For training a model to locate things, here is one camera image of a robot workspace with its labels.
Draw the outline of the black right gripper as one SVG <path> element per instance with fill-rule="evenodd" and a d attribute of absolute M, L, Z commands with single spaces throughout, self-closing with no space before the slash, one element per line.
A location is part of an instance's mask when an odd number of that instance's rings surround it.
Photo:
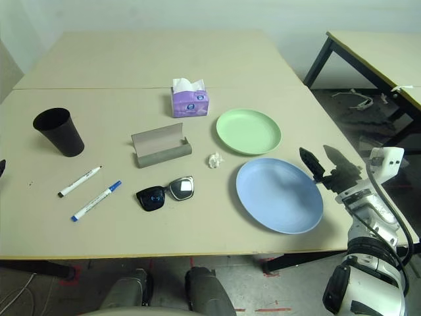
<path fill-rule="evenodd" d="M 305 148 L 299 148 L 299 155 L 313 175 L 316 183 L 321 183 L 327 190 L 340 194 L 357 184 L 361 179 L 361 171 L 358 167 L 348 161 L 348 159 L 336 148 L 323 145 L 328 159 L 336 166 L 331 173 L 324 176 L 325 169 L 313 153 Z"/>

